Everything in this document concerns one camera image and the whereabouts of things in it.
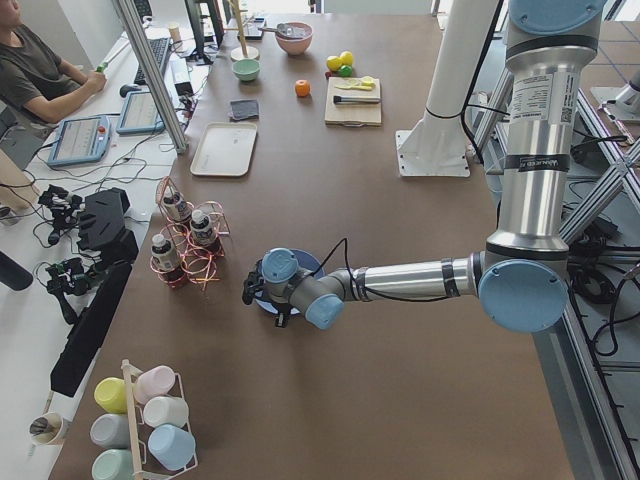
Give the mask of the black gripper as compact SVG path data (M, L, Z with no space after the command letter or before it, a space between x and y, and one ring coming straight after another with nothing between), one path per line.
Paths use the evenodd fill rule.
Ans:
M270 300L274 311L277 313L275 319L276 328L286 328L289 322L289 315L293 307L288 302L279 302L274 299Z

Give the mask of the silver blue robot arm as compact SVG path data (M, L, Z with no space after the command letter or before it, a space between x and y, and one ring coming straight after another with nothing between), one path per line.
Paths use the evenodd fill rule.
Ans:
M406 176L458 176L468 100L498 16L508 15L505 64L513 76L500 215L483 251L465 258L381 267L344 267L324 277L286 248L268 251L244 283L284 326L292 310L326 329L348 301L433 302L474 295L497 324L538 332L568 301L568 247L561 238L580 74L596 56L600 1L457 1L441 44L423 117L397 134Z

